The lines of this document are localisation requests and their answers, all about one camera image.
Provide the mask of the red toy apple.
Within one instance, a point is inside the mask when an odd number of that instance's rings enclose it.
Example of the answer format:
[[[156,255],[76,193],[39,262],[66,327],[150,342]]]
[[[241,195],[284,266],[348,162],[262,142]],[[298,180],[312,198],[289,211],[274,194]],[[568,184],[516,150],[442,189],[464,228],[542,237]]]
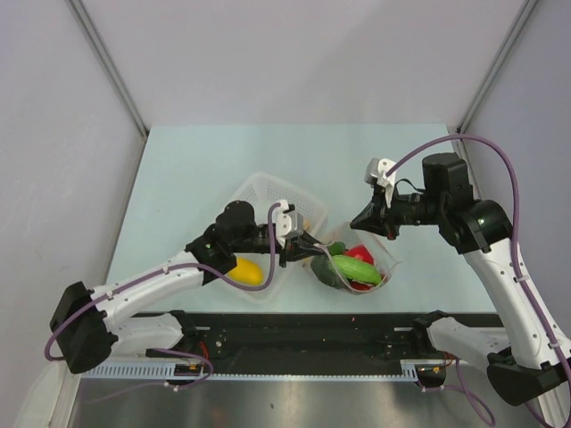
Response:
[[[352,257],[354,259],[358,259],[369,265],[375,264],[375,259],[373,258],[372,254],[369,252],[367,247],[363,244],[359,244],[356,246],[351,247],[350,249],[346,250],[343,253],[345,256]]]

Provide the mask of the clear zip top bag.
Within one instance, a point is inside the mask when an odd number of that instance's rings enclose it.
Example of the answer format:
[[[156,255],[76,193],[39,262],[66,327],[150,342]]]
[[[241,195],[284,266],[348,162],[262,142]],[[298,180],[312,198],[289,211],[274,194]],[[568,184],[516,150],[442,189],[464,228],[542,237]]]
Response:
[[[348,222],[324,234],[322,242],[306,269],[319,283],[353,295],[381,289],[400,264],[376,235],[354,230]]]

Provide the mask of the light green toy cucumber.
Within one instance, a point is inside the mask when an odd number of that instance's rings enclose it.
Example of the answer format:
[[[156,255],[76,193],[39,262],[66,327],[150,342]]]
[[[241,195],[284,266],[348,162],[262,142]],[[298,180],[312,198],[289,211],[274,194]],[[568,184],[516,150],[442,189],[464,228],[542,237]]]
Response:
[[[383,281],[382,275],[374,265],[345,255],[335,255],[332,260],[335,270],[346,279],[369,284],[381,284]]]

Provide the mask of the yellow toy mango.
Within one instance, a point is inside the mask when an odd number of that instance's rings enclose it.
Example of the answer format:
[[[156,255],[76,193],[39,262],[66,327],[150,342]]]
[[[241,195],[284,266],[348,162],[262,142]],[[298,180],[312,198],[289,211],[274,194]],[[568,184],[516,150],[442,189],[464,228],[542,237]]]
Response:
[[[259,286],[264,278],[258,264],[242,257],[236,258],[236,266],[227,273],[227,277],[246,286]]]

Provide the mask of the red toy lobster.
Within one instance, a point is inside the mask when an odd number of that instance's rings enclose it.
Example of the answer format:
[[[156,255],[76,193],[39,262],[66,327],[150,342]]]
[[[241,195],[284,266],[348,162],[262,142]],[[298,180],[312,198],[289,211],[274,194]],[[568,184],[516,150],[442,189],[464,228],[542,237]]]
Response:
[[[351,280],[351,281],[350,281],[350,287],[351,287],[355,292],[372,292],[372,291],[374,291],[378,286],[379,286],[379,284],[361,283],[361,282],[354,281],[354,280]]]

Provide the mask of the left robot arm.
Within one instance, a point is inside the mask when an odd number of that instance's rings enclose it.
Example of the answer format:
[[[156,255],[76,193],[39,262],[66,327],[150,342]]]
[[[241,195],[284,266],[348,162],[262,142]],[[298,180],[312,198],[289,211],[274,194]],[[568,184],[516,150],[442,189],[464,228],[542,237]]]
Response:
[[[320,241],[304,230],[302,215],[288,201],[273,203],[264,224],[256,222],[249,202],[230,202],[202,235],[159,266],[92,289],[83,282],[67,286],[49,323],[52,334],[44,356],[65,362],[73,374],[115,355],[187,356],[196,348],[197,335],[183,312],[156,317],[139,312],[215,280],[262,292],[277,268],[321,252]]]

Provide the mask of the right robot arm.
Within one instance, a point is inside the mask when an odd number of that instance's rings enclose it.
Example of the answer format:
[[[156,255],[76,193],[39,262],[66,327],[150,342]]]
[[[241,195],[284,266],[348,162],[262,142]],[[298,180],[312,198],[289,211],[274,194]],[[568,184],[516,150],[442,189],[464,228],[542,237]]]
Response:
[[[437,226],[482,282],[507,335],[505,341],[495,340],[436,310],[414,321],[412,349],[422,358],[445,351],[467,361],[511,406],[560,386],[567,380],[562,363],[570,359],[570,340],[561,331],[549,339],[527,298],[537,289],[525,264],[511,258],[515,229],[505,210],[475,198],[468,166],[455,153],[422,160],[425,188],[419,193],[398,193],[388,175],[394,165],[388,159],[368,164],[365,181],[373,196],[350,227],[393,240],[401,226]]]

